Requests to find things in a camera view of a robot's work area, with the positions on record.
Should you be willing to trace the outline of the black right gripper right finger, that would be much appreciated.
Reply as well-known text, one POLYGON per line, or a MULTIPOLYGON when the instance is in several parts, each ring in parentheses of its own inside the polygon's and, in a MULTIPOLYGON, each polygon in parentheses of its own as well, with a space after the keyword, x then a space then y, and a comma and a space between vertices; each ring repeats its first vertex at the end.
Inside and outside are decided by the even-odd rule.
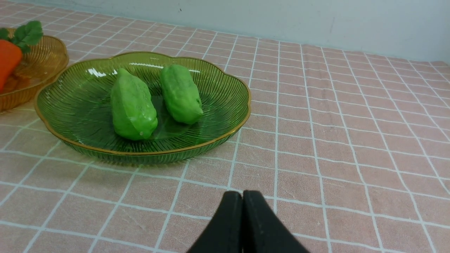
POLYGON ((245 253, 308 253, 277 218, 261 192, 243 192, 242 242, 245 253))

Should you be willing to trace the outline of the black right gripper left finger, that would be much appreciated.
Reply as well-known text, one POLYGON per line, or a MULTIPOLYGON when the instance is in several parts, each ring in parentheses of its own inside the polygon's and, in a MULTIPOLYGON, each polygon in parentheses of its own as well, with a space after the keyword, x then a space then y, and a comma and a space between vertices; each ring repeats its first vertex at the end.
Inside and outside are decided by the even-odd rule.
POLYGON ((212 219, 188 253, 241 253, 243 198, 226 191, 212 219))

